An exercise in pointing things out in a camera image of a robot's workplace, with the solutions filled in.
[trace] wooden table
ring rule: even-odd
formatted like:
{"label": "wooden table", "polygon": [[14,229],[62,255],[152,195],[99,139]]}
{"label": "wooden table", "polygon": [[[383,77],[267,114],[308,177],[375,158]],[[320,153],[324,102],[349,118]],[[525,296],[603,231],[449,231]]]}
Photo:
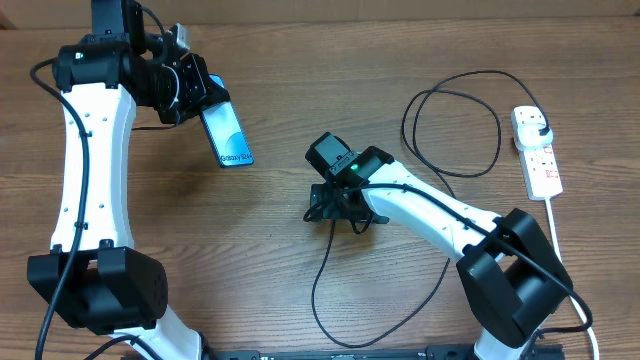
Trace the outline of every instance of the wooden table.
{"label": "wooden table", "polygon": [[[202,125],[135,133],[129,216],[137,249],[164,264],[170,303],[216,349],[263,352],[338,349],[320,332],[311,285],[329,224],[307,224],[304,160],[325,131],[354,149],[390,152],[428,183],[435,175],[403,148],[398,130],[411,97],[446,76],[511,72],[547,111],[565,192],[554,200],[564,259],[595,315],[604,358],[640,357],[640,22],[637,18],[476,20],[192,27],[193,49],[226,81],[255,165],[220,169]],[[86,31],[0,32],[0,358],[32,356],[46,308],[26,281],[27,257],[49,247],[62,188],[62,109],[29,80],[29,68]],[[42,71],[50,79],[49,71]],[[503,120],[503,151],[491,173],[450,179],[458,197],[506,214],[532,213],[512,145],[509,114],[529,104],[511,80],[448,86],[481,97]],[[437,165],[474,172],[495,151],[491,115],[436,96],[419,144]],[[140,109],[137,124],[157,124]],[[339,339],[363,342],[404,318],[431,291],[445,258],[394,224],[362,236],[345,224],[319,284],[317,304]],[[565,304],[549,324],[572,325]],[[471,343],[480,327],[455,268],[431,303],[375,348]],[[69,329],[57,316],[48,359],[83,358],[105,338]],[[570,359],[586,359],[586,336],[549,336]],[[116,347],[110,357],[126,351]]]}

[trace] white cable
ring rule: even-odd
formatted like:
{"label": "white cable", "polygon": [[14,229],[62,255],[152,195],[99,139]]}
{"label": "white cable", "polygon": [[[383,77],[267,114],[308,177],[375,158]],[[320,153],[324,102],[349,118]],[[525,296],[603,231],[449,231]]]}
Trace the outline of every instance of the white cable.
{"label": "white cable", "polygon": [[[551,199],[545,198],[544,204],[547,208],[547,216],[549,217],[549,229],[551,230],[551,241],[553,242],[553,250],[556,252],[556,256],[558,260],[562,262],[562,256],[560,256],[560,245],[558,245],[558,235],[556,234],[556,224],[553,220],[553,211],[551,210]],[[578,316],[583,323],[587,322],[587,316],[582,311],[582,307],[576,302],[573,298],[571,298],[571,302],[573,303],[573,307],[576,309]],[[593,326],[587,329],[587,334],[589,335],[589,340],[591,341],[591,347],[593,349],[593,360],[600,360],[600,349],[598,348],[598,340],[596,339],[596,334],[593,332]]]}

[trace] beige wall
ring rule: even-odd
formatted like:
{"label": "beige wall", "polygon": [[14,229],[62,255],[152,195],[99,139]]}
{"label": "beige wall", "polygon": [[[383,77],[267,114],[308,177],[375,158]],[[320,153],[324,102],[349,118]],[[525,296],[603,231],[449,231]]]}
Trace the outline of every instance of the beige wall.
{"label": "beige wall", "polygon": [[[640,0],[141,0],[166,24],[623,16]],[[7,28],[91,25],[90,0],[0,0]]]}

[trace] smartphone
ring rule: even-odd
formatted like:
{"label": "smartphone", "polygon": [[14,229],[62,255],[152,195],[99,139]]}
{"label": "smartphone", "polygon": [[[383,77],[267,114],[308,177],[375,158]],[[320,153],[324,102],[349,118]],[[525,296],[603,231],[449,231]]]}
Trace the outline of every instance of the smartphone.
{"label": "smartphone", "polygon": [[[224,82],[218,75],[209,75],[209,77],[224,87]],[[211,142],[211,147],[213,147],[213,152],[218,157],[220,167],[253,164],[249,144],[230,101],[202,111],[200,119]]]}

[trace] white power strip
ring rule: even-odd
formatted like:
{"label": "white power strip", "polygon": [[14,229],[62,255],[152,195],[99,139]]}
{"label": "white power strip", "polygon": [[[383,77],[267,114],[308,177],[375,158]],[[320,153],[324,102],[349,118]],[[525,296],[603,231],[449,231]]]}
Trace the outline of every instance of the white power strip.
{"label": "white power strip", "polygon": [[[538,135],[537,129],[543,121],[540,119],[542,119],[542,113],[535,106],[519,106],[513,109],[511,113],[513,139],[520,155],[520,163],[522,164],[524,182],[527,186],[529,199],[544,200],[547,215],[549,216],[553,249],[558,260],[562,262],[555,221],[551,210],[551,198],[562,193],[562,182],[560,181],[558,163],[553,153],[553,147],[551,147],[553,135]],[[587,321],[587,316],[580,305],[573,298],[571,298],[571,302],[582,322]],[[593,359],[600,360],[600,350],[593,327],[587,330],[587,334],[591,341]]]}

